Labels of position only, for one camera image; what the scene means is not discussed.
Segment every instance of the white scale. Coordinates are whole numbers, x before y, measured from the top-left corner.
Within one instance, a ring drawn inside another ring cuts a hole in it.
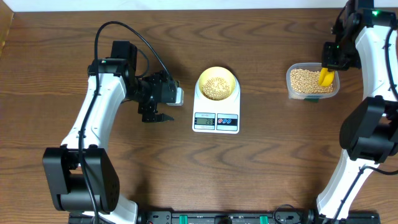
[[[201,92],[205,82],[221,77],[231,84],[231,94],[224,100],[211,100]],[[195,85],[192,129],[202,133],[236,134],[239,132],[241,87],[236,77],[227,69],[212,67],[205,70]]]

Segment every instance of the plastic container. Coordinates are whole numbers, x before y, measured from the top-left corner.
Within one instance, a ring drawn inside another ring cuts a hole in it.
[[[340,80],[338,78],[338,72],[335,71],[335,78],[333,79],[333,92],[331,93],[299,93],[295,91],[292,87],[292,83],[290,82],[290,73],[293,69],[304,69],[309,70],[311,72],[320,72],[322,69],[321,63],[297,63],[292,65],[286,73],[286,82],[287,82],[287,90],[289,92],[290,99],[324,99],[335,96],[340,89]]]

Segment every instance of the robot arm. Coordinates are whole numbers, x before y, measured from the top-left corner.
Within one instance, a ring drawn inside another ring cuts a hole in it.
[[[348,1],[332,28],[336,40],[324,44],[322,67],[331,70],[362,68],[363,99],[381,95],[385,100],[397,101],[390,89],[385,56],[387,33],[396,26],[396,20],[394,12],[375,10],[373,0]],[[394,81],[398,81],[396,39],[395,30],[389,39]]]
[[[368,96],[383,96],[385,100],[397,101],[392,94],[387,75],[386,56],[384,46],[390,27],[373,26],[363,27],[355,40],[355,46],[359,53],[363,74],[363,99]],[[396,52],[397,31],[391,34],[389,40],[389,55],[392,74],[398,74],[398,62]]]
[[[119,178],[107,155],[109,135],[116,112],[127,98],[139,103],[143,122],[173,120],[157,114],[157,104],[183,104],[183,90],[164,72],[138,79],[135,77],[137,48],[128,41],[114,41],[110,58],[99,59],[99,94],[86,123],[83,138],[86,173],[95,195],[99,216],[107,221],[132,224],[137,220],[137,204],[119,194]],[[83,174],[70,170],[79,165],[78,138],[83,118],[93,99],[96,77],[93,64],[88,69],[88,91],[83,106],[68,136],[60,147],[47,148],[44,170],[53,204],[57,210],[84,212],[93,216],[93,205]]]
[[[340,19],[339,16],[332,29],[336,42],[324,45],[322,66],[332,70],[362,68],[364,101],[341,127],[340,145],[343,150],[340,161],[326,189],[317,197],[321,220],[347,218],[352,201],[373,171],[365,170],[351,186],[359,169],[364,166],[377,168],[387,156],[396,153],[398,142],[394,137],[396,112],[392,109],[396,110],[397,99],[391,91],[385,56],[387,34],[396,23],[396,15],[375,10],[373,0],[350,0],[343,11],[345,18]],[[396,38],[397,32],[394,31],[389,39],[393,80],[397,80],[398,75]],[[379,124],[385,115],[390,124]]]

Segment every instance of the wooden surface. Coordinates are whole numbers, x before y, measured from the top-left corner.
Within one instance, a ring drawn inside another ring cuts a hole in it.
[[[183,107],[159,106],[174,122],[144,124],[137,103],[121,105],[109,156],[121,192],[143,207],[264,211],[283,203],[313,208],[341,148],[343,120],[362,97],[361,71],[340,72],[341,89],[311,103],[289,100],[294,63],[319,62],[338,9],[17,13],[0,59],[0,222],[65,223],[54,209],[42,166],[72,127],[87,88],[95,33],[111,20],[140,32],[185,90]],[[99,56],[126,39],[160,65],[128,30],[112,26]],[[224,66],[241,84],[238,135],[194,133],[193,89],[202,71]],[[141,73],[146,62],[139,58]],[[381,168],[398,168],[390,157]],[[372,174],[352,210],[377,210],[397,223],[398,177]]]
[[[0,56],[2,52],[2,48],[6,44],[6,37],[8,35],[11,20],[14,13],[11,11],[10,8],[0,0]]]

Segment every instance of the yellow spoon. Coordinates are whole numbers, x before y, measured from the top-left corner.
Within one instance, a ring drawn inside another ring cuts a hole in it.
[[[327,68],[322,68],[321,74],[319,76],[318,85],[320,86],[330,86],[335,78],[335,71],[329,72]]]

